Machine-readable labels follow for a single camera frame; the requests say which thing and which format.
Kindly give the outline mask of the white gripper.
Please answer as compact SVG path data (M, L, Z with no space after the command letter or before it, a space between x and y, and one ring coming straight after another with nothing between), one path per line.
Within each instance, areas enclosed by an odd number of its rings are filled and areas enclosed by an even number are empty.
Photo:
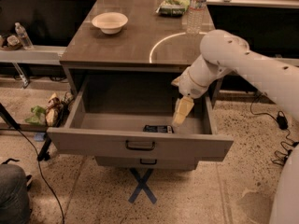
M177 99L172 125L180 126L192 111L194 106L193 99L200 98L210 85L209 72L205 69L196 70L187 68L179 77L171 81L171 85L178 87L183 95Z

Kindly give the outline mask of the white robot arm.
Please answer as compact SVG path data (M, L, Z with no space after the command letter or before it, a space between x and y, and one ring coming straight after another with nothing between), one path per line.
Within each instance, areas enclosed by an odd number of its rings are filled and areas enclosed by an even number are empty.
M176 102L172 124L182 124L193 101L232 71L299 120L299 68L250 50L239 36L213 30L202 38L200 56L173 81L183 97ZM299 224L299 147L284 164L269 224Z

